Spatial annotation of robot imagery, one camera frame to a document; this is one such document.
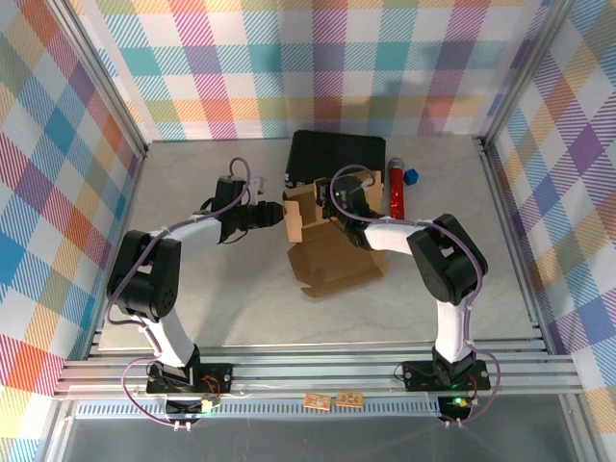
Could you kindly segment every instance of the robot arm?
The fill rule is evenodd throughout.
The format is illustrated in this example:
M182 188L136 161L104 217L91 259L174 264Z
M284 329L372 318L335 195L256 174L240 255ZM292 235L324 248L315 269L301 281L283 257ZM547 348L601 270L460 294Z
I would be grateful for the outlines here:
M422 280L437 305L438 334L432 351L433 370L443 385L456 383L475 362L475 354L464 338L465 301L477 282L473 263L462 248L431 227L366 222L340 213L333 204L330 184L329 179L317 183L317 202L322 206L324 218L336 218L344 225L352 243L368 250L389 250L415 258ZM355 216L383 218L370 209L357 177L338 178L333 191L343 209ZM485 258L454 216L442 215L431 222L459 238L476 257L483 274L487 272Z
M221 176L216 195L206 204L211 204L212 212L220 211L237 199L244 185L245 180ZM200 391L203 387L207 391L209 385L200 382L204 376L225 376L230 372L231 365L219 365L220 371L216 367L212 370L201 365L198 348L173 310L178 294L180 264L205 246L224 243L236 231L270 227L281 221L283 210L280 204L257 200L262 186L262 179L253 180L248 186L248 203L238 204L215 218L203 219L208 212L200 210L190 217L193 223L165 234L115 300L123 314L141 325L140 330L154 349L159 385L168 385L172 381L182 387L181 391ZM107 286L109 298L141 257L143 250L164 231L126 233Z

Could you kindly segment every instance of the plaid wall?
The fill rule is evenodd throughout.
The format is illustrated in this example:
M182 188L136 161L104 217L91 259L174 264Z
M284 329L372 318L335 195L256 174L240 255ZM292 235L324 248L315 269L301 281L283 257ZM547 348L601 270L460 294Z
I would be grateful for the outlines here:
M511 61L511 64L509 65L509 68L507 69L504 79L502 79L502 83L500 84L499 91L497 92L497 95L492 101L492 104L490 105L490 109L488 110L488 116L485 117L485 119L483 120L481 129L478 132L480 136L482 137L486 136L488 133L488 130L490 130L490 126L492 125L492 122L494 121L494 116L496 115L497 110L501 106L501 102L503 98L505 97L509 89L511 88L511 85L513 84L515 76L516 76L516 72L518 71L518 68L520 67L520 65L524 62L526 54L530 51L532 41L535 39L535 37L537 36L537 33L541 29L541 26L543 25L546 19L546 16L548 14L548 11L550 10L550 7L552 6L553 3L554 3L554 0L543 0L541 2L541 6L537 10L535 17L532 19L532 22L530 23L530 27L528 28L528 31L526 32L524 40L522 40L522 44L520 45L520 48L518 49L516 56Z
M141 128L167 141L479 133L549 2L73 0Z
M0 461L44 436L137 160L43 0L0 0Z
M616 0L579 0L498 141L558 352L616 460Z

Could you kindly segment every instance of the red can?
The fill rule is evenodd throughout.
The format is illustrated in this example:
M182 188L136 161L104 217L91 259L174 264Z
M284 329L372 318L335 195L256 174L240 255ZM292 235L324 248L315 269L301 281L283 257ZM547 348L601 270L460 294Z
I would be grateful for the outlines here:
M404 162L389 161L389 210L392 218L404 219Z

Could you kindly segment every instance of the metal bracket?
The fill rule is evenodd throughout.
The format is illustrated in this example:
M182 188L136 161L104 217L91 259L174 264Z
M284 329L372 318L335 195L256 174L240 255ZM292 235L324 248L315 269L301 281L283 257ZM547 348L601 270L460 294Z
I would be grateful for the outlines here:
M198 363L192 368L194 385L190 386L190 393L217 395L231 392L233 383L233 365L229 363ZM185 395L187 390L176 388L164 380L149 379L145 392L148 395Z
M464 379L444 385L434 373L431 361L405 361L402 363L404 388L407 392L471 392L490 390L490 376L485 361L475 363L464 372Z

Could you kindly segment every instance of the small cardboard piece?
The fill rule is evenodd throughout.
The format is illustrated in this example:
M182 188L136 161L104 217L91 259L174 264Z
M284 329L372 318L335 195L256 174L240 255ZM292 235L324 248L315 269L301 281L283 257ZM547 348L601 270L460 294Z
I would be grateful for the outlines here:
M338 407L364 407L364 395L357 392L338 392L336 395L336 405Z
M383 193L380 172L375 174L375 186L366 191L366 200L380 212ZM357 176L369 178L366 172ZM282 198L289 242L296 243L288 252L289 261L295 278L308 285L302 292L311 297L330 295L385 275L389 268L382 261L385 252L356 247L338 229L341 223L334 218L336 226L322 218L314 184L286 190Z
M329 411L331 409L331 397L329 397L328 395L307 393L306 395L304 395L304 407L308 409Z

